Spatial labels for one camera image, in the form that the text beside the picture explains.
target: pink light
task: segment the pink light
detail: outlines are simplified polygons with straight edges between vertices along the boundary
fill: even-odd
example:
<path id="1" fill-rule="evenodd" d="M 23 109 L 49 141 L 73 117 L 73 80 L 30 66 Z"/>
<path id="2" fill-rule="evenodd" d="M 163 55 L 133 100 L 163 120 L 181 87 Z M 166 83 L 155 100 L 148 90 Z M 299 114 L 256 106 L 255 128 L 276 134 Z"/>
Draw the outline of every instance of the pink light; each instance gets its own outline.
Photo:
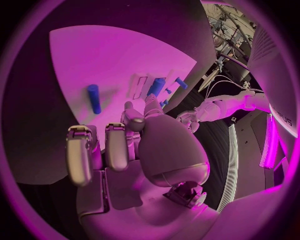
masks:
<path id="1" fill-rule="evenodd" d="M 265 141 L 259 166 L 265 169 L 272 169 L 275 164 L 279 138 L 275 120 L 271 114 L 267 116 L 266 121 Z"/>

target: blue cylinder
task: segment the blue cylinder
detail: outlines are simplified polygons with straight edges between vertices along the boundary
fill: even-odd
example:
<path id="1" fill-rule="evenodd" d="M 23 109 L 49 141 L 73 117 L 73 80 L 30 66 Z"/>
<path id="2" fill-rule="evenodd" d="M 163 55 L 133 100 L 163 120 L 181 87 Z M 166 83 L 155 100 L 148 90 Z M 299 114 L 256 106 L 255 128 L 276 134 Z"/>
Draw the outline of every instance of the blue cylinder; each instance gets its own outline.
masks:
<path id="1" fill-rule="evenodd" d="M 167 92 L 168 94 L 171 94 L 171 93 L 172 93 L 172 91 L 171 91 L 170 89 L 168 89 L 168 88 L 166 88 L 165 90 L 166 90 L 166 92 Z"/>
<path id="2" fill-rule="evenodd" d="M 165 84 L 166 80 L 164 78 L 155 78 L 152 86 L 149 88 L 147 96 L 149 96 L 150 94 L 154 94 L 157 97 Z"/>
<path id="3" fill-rule="evenodd" d="M 87 91 L 88 91 L 88 96 L 89 96 L 93 113 L 94 114 L 101 113 L 98 86 L 96 84 L 89 85 L 87 87 Z"/>
<path id="4" fill-rule="evenodd" d="M 177 82 L 183 89 L 187 89 L 188 85 L 182 81 L 179 77 L 177 77 L 177 79 L 175 80 L 175 82 Z"/>

